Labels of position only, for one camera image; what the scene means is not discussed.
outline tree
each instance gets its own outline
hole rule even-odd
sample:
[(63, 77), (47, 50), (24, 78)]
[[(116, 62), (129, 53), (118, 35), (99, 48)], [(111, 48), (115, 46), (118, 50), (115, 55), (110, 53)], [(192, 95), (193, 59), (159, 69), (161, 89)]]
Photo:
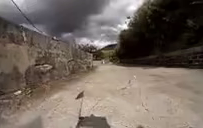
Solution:
[(203, 45), (203, 0), (148, 0), (119, 35), (120, 58)]

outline cloudy sky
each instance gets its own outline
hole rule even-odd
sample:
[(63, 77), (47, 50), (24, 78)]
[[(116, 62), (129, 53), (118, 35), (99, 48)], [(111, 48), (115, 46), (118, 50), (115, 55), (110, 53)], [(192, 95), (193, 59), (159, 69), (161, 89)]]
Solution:
[[(14, 0), (47, 34), (97, 45), (115, 43), (125, 21), (143, 0)], [(11, 0), (0, 0), (0, 16), (32, 28)]]

